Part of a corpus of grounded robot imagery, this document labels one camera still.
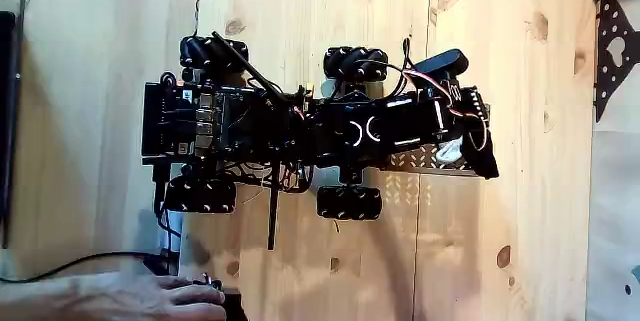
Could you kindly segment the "person's hand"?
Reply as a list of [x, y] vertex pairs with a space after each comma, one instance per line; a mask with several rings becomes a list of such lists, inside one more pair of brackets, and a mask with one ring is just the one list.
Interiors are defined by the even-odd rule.
[[73, 279], [61, 303], [67, 319], [221, 321], [224, 293], [177, 276], [126, 276], [119, 273]]

